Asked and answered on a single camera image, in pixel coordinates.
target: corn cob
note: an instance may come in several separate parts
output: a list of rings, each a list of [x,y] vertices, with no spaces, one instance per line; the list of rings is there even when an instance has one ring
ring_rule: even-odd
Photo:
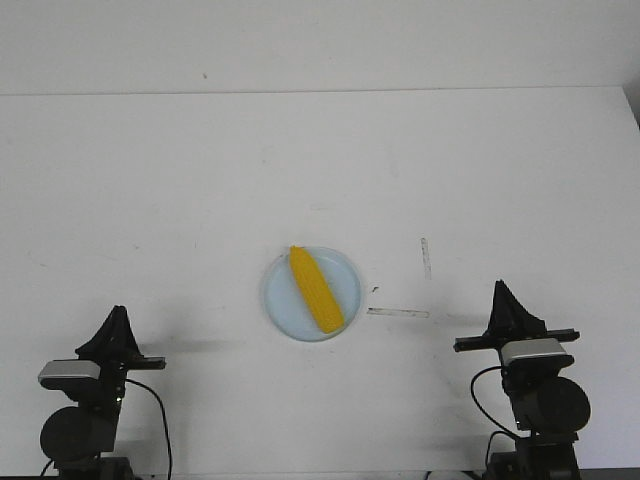
[[[331,333],[344,325],[340,306],[313,257],[302,247],[289,249],[289,265],[318,328]]]

